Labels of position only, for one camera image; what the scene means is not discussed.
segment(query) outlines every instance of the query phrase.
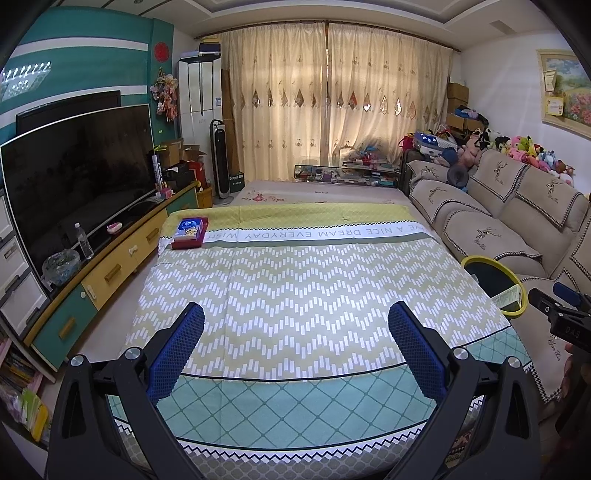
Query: painting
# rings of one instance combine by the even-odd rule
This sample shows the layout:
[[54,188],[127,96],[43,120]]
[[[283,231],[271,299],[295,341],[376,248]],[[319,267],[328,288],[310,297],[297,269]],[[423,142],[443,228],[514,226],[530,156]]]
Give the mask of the painting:
[[[542,121],[591,139],[591,80],[568,50],[538,50],[542,90]],[[556,71],[554,93],[546,93],[544,72]],[[564,98],[562,116],[546,111],[547,96]]]

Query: curtain rod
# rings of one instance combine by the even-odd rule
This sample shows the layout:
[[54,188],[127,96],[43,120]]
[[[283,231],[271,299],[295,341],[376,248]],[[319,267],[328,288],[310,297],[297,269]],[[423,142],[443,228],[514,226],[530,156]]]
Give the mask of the curtain rod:
[[342,21],[334,21],[334,20],[285,20],[285,21],[278,21],[278,22],[254,23],[254,24],[241,25],[240,27],[225,28],[224,30],[217,30],[215,32],[211,32],[211,33],[208,33],[208,34],[200,35],[199,37],[195,37],[194,40],[199,40],[200,38],[203,38],[203,37],[210,37],[211,35],[218,35],[220,33],[231,32],[231,31],[234,31],[234,30],[241,30],[243,28],[263,27],[265,25],[297,24],[297,23],[325,23],[327,25],[328,24],[331,24],[331,23],[334,23],[334,24],[337,24],[337,25],[356,25],[358,27],[379,28],[380,30],[387,30],[389,32],[400,33],[400,34],[403,34],[403,35],[408,35],[409,37],[415,37],[415,38],[419,38],[421,40],[426,40],[426,41],[429,41],[429,42],[434,43],[436,45],[441,45],[442,47],[450,48],[453,51],[456,51],[458,53],[461,53],[462,52],[458,48],[452,47],[451,45],[446,45],[445,43],[439,42],[437,40],[433,40],[432,38],[422,37],[421,35],[417,35],[417,34],[414,34],[414,33],[411,33],[411,32],[406,32],[404,30],[396,30],[395,28],[382,27],[380,25],[369,25],[369,24],[359,23],[359,22],[342,22]]

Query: teal diamond pattern fabric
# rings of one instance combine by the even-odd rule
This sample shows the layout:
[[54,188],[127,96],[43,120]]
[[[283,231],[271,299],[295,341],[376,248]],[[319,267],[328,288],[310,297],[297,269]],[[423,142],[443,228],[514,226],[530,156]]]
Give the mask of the teal diamond pattern fabric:
[[[480,360],[529,362],[507,328],[466,347]],[[118,397],[113,414],[126,420]],[[158,410],[177,437],[251,449],[298,449],[357,442],[426,420],[435,406],[406,365],[366,374],[283,382],[182,375]]]

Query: ceiling vent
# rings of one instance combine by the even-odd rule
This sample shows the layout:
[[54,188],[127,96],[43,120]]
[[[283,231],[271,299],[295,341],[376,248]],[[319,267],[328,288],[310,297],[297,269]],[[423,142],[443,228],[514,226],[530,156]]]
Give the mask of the ceiling vent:
[[509,25],[503,23],[501,20],[495,20],[494,22],[491,22],[490,25],[491,27],[495,27],[499,32],[505,35],[513,35],[517,33]]

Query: green drawer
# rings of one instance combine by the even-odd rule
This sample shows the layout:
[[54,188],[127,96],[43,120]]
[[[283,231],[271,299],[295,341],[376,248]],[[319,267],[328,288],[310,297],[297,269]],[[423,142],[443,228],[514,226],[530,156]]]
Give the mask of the green drawer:
[[96,313],[95,306],[79,284],[49,317],[33,340],[33,346],[49,363],[59,368]]
[[179,210],[193,208],[197,208],[197,196],[195,195],[195,189],[185,192],[179,198],[169,203],[166,207],[166,212],[170,215],[171,213],[178,212]]

